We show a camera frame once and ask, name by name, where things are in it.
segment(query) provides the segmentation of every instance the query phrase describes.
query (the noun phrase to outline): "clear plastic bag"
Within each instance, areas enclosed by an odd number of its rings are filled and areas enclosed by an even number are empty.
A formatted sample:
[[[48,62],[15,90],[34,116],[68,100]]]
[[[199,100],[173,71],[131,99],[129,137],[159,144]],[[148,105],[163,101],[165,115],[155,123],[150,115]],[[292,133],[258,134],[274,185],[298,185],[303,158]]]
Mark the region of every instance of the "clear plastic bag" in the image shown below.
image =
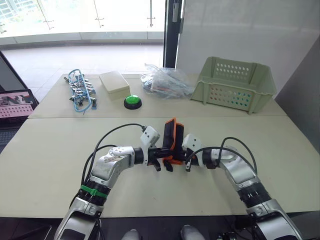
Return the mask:
[[[159,68],[152,64],[145,64],[151,72],[142,74],[140,79],[143,88],[148,93],[156,93],[162,98],[190,98],[194,87],[188,84],[187,75],[180,69]]]

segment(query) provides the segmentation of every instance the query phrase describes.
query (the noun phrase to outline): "beige table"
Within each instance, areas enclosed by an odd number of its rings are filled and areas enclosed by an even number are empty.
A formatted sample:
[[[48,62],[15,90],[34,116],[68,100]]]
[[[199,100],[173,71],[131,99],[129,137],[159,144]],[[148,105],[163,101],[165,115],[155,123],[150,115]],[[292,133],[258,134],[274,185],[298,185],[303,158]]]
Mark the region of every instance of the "beige table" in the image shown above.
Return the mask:
[[[88,109],[85,114],[76,112],[73,103],[69,100],[71,90],[61,76],[57,83],[48,92],[41,104],[34,110],[30,118],[152,118],[152,117],[247,117],[246,111],[207,104],[188,99],[161,99],[153,94],[147,94],[142,88],[138,74],[125,74],[130,85],[131,94],[142,99],[142,107],[129,110],[124,107],[124,100],[110,100],[105,87],[98,75],[86,75],[90,79],[97,98],[97,109]],[[197,76],[190,76],[195,85]],[[272,99],[257,116],[285,116],[286,113]]]
[[[0,216],[62,218],[80,187],[84,163],[104,133],[137,122],[152,125],[162,135],[168,119],[28,119],[0,155]],[[218,146],[227,136],[243,140],[256,158],[265,188],[285,211],[320,209],[319,155],[287,116],[180,117],[178,121],[184,124],[185,135],[195,134],[205,146]],[[138,147],[140,134],[139,127],[124,128],[104,144]],[[243,147],[228,144],[248,157]],[[120,175],[103,217],[230,214],[245,214],[245,206],[221,169],[192,167],[186,172],[175,166],[173,172],[163,168],[156,172],[153,166],[136,165]]]

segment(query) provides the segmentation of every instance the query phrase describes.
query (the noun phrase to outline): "laptop screen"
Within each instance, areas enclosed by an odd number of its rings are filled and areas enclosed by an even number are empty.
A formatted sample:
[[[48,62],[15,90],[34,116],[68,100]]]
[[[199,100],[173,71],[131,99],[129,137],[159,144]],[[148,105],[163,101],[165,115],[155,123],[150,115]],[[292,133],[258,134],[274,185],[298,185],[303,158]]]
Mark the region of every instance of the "laptop screen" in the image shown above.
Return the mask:
[[[0,122],[24,121],[36,106],[29,89],[0,92]]]

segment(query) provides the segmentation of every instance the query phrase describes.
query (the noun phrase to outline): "plastic basket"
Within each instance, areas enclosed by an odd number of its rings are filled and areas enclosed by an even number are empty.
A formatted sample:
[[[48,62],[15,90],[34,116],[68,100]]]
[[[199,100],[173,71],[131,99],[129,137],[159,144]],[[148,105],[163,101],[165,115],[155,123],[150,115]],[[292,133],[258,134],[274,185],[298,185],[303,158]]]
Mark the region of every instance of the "plastic basket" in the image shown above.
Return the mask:
[[[212,56],[202,68],[191,99],[252,114],[257,113],[276,92],[268,66]]]

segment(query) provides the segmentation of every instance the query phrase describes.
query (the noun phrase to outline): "laptop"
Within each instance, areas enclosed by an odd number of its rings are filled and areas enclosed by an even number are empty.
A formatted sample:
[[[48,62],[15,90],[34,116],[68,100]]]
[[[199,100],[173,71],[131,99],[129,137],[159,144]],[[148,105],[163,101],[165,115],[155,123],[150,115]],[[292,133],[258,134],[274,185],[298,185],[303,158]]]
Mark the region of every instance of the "laptop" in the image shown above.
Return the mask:
[[[36,106],[30,89],[0,91],[0,153]]]

